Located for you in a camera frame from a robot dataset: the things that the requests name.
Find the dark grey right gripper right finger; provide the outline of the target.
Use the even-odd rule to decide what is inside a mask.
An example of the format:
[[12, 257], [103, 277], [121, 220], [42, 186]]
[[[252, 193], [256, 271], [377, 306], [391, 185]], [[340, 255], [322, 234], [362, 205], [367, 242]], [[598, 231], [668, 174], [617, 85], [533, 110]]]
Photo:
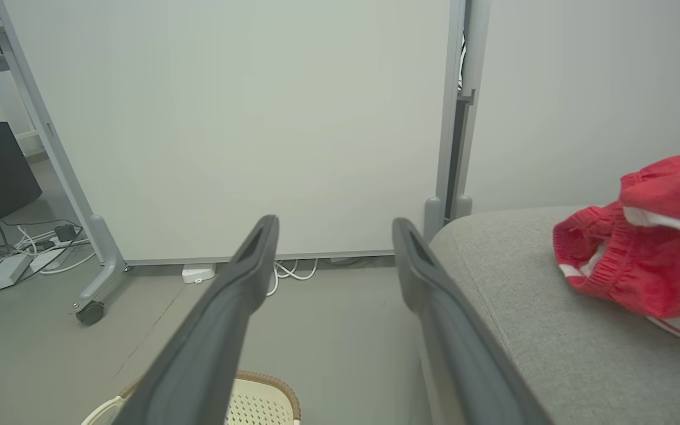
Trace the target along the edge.
[[392, 224], [400, 291], [416, 318], [434, 424], [550, 424], [550, 415], [406, 218]]

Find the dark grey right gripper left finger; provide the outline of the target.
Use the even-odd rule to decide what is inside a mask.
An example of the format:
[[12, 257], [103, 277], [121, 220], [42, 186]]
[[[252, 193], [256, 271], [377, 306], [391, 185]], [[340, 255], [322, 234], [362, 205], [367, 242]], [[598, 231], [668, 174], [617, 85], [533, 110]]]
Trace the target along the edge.
[[279, 232], [275, 215], [257, 220], [140, 379], [116, 424], [224, 423], [249, 318], [273, 279]]

